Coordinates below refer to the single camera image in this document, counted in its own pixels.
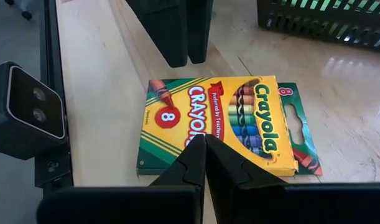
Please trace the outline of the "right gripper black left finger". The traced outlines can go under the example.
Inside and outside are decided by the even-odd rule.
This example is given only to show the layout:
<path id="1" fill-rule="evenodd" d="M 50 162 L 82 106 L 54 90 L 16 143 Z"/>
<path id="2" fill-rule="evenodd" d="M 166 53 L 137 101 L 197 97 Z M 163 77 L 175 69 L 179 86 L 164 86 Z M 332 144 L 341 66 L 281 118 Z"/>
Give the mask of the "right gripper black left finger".
<path id="1" fill-rule="evenodd" d="M 198 134 L 151 185 L 196 185 L 203 187 L 205 184 L 205 166 L 205 136 Z"/>

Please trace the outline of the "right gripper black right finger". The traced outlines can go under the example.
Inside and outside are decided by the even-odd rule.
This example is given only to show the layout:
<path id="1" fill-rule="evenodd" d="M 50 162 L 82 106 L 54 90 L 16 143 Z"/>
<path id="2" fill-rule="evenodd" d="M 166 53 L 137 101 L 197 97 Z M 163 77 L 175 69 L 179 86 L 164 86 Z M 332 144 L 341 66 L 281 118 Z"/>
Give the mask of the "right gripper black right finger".
<path id="1" fill-rule="evenodd" d="M 206 177 L 217 224 L 275 223 L 279 211 L 269 207 L 285 182 L 214 135 L 205 137 Z"/>

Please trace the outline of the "yellow Crayola crayon box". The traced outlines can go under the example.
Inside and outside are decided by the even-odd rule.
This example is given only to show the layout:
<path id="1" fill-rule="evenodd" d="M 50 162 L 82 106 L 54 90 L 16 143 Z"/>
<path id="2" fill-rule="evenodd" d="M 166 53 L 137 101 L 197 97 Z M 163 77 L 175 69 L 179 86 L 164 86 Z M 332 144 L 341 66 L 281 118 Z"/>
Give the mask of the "yellow Crayola crayon box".
<path id="1" fill-rule="evenodd" d="M 159 175 L 212 134 L 277 176 L 322 175 L 297 85 L 273 76 L 151 80 L 137 171 Z"/>

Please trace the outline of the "black plastic slotted basket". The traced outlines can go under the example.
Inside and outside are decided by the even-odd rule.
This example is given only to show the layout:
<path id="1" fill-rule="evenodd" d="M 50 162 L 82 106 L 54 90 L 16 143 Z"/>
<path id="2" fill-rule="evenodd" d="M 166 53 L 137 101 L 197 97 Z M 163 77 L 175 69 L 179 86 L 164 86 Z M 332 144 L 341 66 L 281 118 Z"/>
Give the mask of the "black plastic slotted basket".
<path id="1" fill-rule="evenodd" d="M 257 0 L 259 27 L 380 52 L 380 0 Z"/>

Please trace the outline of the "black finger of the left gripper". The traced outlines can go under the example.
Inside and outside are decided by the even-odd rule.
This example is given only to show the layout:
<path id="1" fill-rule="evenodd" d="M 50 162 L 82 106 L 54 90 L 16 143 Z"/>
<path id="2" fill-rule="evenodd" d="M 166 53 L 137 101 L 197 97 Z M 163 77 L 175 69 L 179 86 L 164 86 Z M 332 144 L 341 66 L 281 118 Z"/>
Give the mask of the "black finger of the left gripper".
<path id="1" fill-rule="evenodd" d="M 206 60 L 213 0 L 187 0 L 188 56 L 192 63 Z"/>
<path id="2" fill-rule="evenodd" d="M 126 0 L 170 67 L 187 64 L 187 0 Z"/>

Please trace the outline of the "person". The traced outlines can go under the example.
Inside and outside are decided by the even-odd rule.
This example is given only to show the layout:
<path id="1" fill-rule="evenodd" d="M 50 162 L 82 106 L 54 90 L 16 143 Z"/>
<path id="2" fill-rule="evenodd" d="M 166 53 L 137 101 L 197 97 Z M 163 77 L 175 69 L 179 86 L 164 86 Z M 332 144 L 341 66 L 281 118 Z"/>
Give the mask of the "person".
<path id="1" fill-rule="evenodd" d="M 9 6 L 17 6 L 21 10 L 21 16 L 27 21 L 33 18 L 31 10 L 34 7 L 35 0 L 4 0 L 4 2 Z"/>

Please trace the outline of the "black aluminium table frame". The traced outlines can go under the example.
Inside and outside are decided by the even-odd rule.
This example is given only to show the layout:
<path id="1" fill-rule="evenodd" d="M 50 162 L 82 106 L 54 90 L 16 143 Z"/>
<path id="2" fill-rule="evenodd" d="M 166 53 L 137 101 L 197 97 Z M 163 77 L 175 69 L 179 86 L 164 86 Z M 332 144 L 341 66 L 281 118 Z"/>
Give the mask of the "black aluminium table frame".
<path id="1" fill-rule="evenodd" d="M 57 0 L 40 0 L 40 73 L 46 84 L 62 99 L 65 139 L 69 138 L 68 119 L 63 84 Z"/>

